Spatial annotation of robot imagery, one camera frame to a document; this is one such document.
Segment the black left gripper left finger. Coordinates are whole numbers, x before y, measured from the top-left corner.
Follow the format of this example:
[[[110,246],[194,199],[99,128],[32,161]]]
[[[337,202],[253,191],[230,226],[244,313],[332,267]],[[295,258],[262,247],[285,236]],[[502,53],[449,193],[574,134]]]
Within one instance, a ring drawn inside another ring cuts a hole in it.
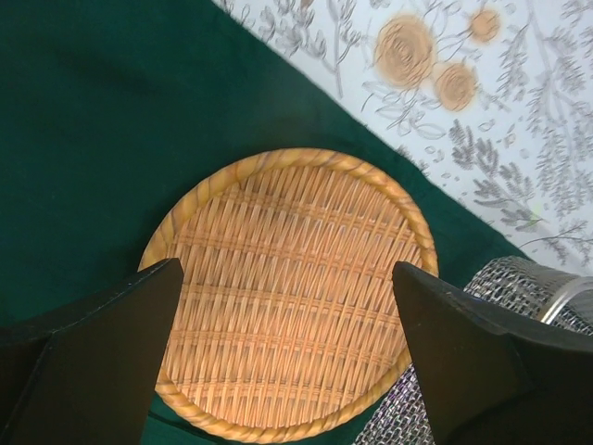
[[[182,282],[160,261],[2,328],[2,443],[139,443]]]

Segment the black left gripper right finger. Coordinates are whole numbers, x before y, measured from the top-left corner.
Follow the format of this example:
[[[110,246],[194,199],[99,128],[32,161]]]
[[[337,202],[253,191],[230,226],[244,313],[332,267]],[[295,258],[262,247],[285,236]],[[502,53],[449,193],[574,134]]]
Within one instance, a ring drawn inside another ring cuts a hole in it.
[[[407,262],[393,287],[435,443],[591,442],[592,338],[552,323],[590,278],[562,285],[536,318]]]

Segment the metal mesh instrument tray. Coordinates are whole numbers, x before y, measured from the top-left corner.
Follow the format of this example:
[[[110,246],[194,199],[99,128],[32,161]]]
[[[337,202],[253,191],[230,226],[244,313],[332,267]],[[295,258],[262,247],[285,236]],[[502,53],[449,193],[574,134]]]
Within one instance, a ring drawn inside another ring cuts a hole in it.
[[[592,279],[519,257],[490,261],[464,291],[522,316],[592,334]],[[409,366],[356,437],[357,444],[433,444],[423,396]]]

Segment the round woven bamboo tray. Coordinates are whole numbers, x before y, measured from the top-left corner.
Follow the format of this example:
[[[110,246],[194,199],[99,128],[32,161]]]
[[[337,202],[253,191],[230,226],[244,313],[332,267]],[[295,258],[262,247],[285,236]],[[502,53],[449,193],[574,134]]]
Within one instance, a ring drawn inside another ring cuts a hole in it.
[[[410,365],[393,267],[438,272],[403,187],[319,148],[260,153],[201,181],[140,265],[165,259],[183,284],[157,394],[192,426],[258,444],[318,436],[380,399]]]

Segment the green surgical cloth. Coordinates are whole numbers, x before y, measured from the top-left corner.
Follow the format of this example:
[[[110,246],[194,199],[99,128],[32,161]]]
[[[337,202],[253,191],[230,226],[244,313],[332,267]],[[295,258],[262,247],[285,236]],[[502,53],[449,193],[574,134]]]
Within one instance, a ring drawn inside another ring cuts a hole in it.
[[[3,2],[2,324],[115,285],[193,186],[283,147],[398,181],[454,286],[517,253],[209,1]]]

